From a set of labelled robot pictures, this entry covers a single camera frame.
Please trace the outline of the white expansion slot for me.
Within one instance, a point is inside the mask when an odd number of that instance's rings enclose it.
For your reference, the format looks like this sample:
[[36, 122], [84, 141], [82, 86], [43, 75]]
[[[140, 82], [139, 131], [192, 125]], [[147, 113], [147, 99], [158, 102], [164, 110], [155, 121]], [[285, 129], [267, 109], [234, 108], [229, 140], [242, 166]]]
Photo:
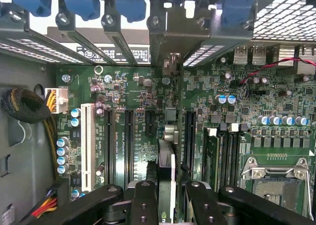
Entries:
[[95, 105], [81, 104], [81, 188], [95, 187]]

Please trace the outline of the open black PC case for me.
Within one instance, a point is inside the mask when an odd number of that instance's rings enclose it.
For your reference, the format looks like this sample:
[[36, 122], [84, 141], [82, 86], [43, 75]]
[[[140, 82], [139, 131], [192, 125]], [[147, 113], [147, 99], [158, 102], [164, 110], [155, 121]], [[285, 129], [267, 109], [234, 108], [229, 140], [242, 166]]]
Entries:
[[[121, 32], [136, 59], [137, 66], [130, 65], [122, 52], [104, 33], [101, 18], [105, 11], [116, 11], [115, 0], [100, 0], [100, 17], [89, 21], [84, 21], [80, 16], [70, 12], [64, 0], [52, 0], [51, 15], [48, 17], [35, 17], [29, 13], [32, 30], [74, 51], [86, 63], [49, 63], [29, 57], [25, 53], [10, 51], [6, 45], [1, 44], [0, 100], [7, 90], [14, 87], [31, 90], [42, 99], [45, 99], [51, 91], [52, 99], [48, 104], [53, 108], [53, 115], [57, 119], [58, 115], [67, 110], [68, 103], [66, 92], [59, 91], [57, 85], [57, 73], [61, 67], [155, 67], [162, 70], [162, 65], [151, 63], [147, 25], [151, 10], [180, 7], [184, 9], [187, 18], [193, 18], [198, 8], [206, 8], [210, 11], [222, 10], [219, 0], [186, 0], [182, 3], [145, 0], [145, 2], [144, 20], [128, 23], [121, 15]], [[275, 46], [316, 46], [316, 0], [256, 0], [255, 3], [256, 17], [252, 39], [224, 55], [233, 54], [239, 47], [271, 49]], [[25, 9], [12, 0], [0, 0], [0, 17], [10, 10]], [[99, 47], [117, 65], [108, 64], [92, 51], [60, 33], [55, 18], [62, 11], [74, 14], [76, 30]], [[206, 64], [219, 60], [224, 55]], [[51, 155], [43, 124], [21, 122], [9, 116], [0, 107], [0, 225], [27, 225], [37, 215], [54, 211], [57, 207], [77, 200], [78, 198], [72, 199], [68, 182], [62, 177], [57, 181], [53, 179]], [[195, 224], [186, 218], [183, 223], [161, 223], [158, 220], [158, 225]]]

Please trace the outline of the short black expansion slot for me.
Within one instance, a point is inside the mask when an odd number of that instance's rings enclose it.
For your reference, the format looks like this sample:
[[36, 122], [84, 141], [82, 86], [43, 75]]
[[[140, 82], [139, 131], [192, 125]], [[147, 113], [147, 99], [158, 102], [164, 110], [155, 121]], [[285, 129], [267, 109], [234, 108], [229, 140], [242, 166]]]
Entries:
[[145, 133], [147, 136], [152, 136], [155, 133], [155, 111], [145, 111]]

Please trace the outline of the CPU socket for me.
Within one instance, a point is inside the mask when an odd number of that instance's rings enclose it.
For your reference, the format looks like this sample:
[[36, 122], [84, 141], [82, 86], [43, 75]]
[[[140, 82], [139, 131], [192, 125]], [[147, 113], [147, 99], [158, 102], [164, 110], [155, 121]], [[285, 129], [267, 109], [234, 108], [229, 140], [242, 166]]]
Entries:
[[244, 160], [238, 186], [312, 221], [312, 165], [309, 156], [260, 163], [254, 156]]

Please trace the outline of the green motherboard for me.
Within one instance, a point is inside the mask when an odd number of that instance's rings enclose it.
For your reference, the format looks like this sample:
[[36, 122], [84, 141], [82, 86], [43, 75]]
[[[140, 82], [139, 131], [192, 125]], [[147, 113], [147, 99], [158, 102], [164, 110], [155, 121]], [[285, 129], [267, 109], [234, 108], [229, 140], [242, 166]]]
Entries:
[[[239, 47], [202, 67], [184, 70], [184, 106], [195, 107], [193, 176], [217, 192], [238, 186], [244, 160], [281, 162], [309, 156], [316, 222], [316, 46]], [[178, 81], [159, 68], [65, 66], [57, 73], [67, 110], [57, 117], [57, 171], [72, 199], [81, 188], [81, 104], [95, 105], [95, 187], [107, 184], [105, 110], [115, 112], [115, 183], [127, 189], [157, 164], [158, 220], [176, 222], [174, 137], [178, 135]], [[124, 111], [134, 110], [134, 177], [125, 185]], [[155, 133], [145, 133], [145, 111], [155, 111]]]

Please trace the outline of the metal slot cover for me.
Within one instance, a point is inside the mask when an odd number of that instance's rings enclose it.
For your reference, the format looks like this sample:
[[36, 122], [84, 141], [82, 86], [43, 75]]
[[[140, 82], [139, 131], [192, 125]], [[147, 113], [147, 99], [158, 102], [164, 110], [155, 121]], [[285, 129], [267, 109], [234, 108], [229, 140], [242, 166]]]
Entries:
[[30, 28], [29, 13], [10, 10], [0, 17], [0, 45], [10, 51], [25, 53], [29, 57], [59, 64], [85, 64], [74, 51]]
[[76, 30], [76, 18], [74, 14], [68, 11], [59, 12], [56, 15], [55, 22], [60, 33], [64, 34], [74, 42], [92, 51], [92, 53], [101, 57], [108, 64], [117, 65], [117, 63], [106, 53], [104, 53], [99, 47], [97, 47], [94, 43], [92, 43], [89, 39], [87, 39]]
[[184, 59], [185, 68], [196, 68], [214, 60], [238, 46], [248, 43], [253, 37], [253, 15], [248, 20], [233, 26], [222, 25], [222, 10], [212, 10], [210, 36], [201, 41]]
[[101, 24], [107, 38], [122, 52], [127, 62], [132, 66], [137, 66], [136, 59], [121, 32], [121, 15], [113, 10], [105, 11]]

